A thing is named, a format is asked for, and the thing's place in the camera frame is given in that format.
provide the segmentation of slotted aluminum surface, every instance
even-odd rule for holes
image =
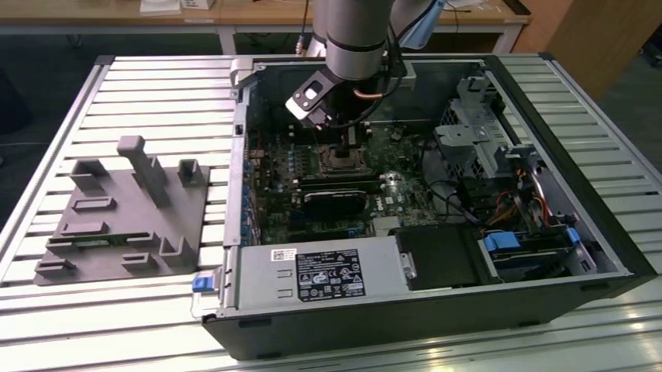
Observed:
[[[64,123],[72,131],[0,265],[0,370],[588,371],[662,367],[659,278],[619,298],[582,306],[547,325],[251,362],[237,362],[223,352],[191,316],[193,275],[33,286],[34,264],[73,188],[66,173],[74,160],[86,157],[101,157],[108,169],[128,168],[113,154],[113,141],[122,134],[145,137],[145,150],[159,155],[164,167],[184,157],[212,167],[200,267],[221,263],[233,109],[229,60],[122,57],[90,78],[89,97],[77,102],[80,114]],[[532,56],[503,57],[502,61],[660,271],[659,175],[600,112],[580,103],[583,97],[570,88],[572,83],[548,63]],[[518,121],[507,117],[524,137]],[[309,334],[321,336],[315,330]]]

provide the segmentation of green circuit board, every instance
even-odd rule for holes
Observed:
[[[352,153],[356,166],[348,167],[351,171],[324,162],[331,146],[273,141],[259,173],[264,179],[259,184],[265,186],[256,193],[263,244],[375,236],[372,221],[381,217],[396,217],[400,226],[439,222],[417,169],[420,135],[401,132],[395,125],[372,127],[369,138]],[[292,180],[332,180],[347,172],[379,177],[379,190],[367,193],[364,209],[340,219],[309,220],[301,211],[305,192]],[[276,181],[269,179],[275,174]],[[319,191],[352,189],[359,183],[341,183]]]

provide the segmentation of copper pipe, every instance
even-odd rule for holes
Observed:
[[[363,93],[361,91],[359,91],[357,88],[353,88],[353,95],[357,98],[368,100],[368,101],[376,101],[377,99],[381,99],[384,97],[383,93],[367,94],[367,93]]]

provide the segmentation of power supply label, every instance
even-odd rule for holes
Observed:
[[[357,250],[297,254],[296,287],[303,302],[365,296]]]

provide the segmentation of blue tab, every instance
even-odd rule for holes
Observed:
[[[572,242],[572,245],[575,246],[579,244],[582,241],[582,238],[579,237],[579,233],[576,232],[574,227],[568,227],[566,230],[567,237],[570,238],[570,241]]]
[[[197,277],[193,279],[193,292],[213,292],[213,278]]]
[[[487,252],[492,252],[496,250],[496,245],[494,244],[494,240],[487,236],[483,238],[484,247],[487,248]]]
[[[488,252],[494,250],[512,250],[519,247],[519,240],[514,232],[492,232],[483,239]]]

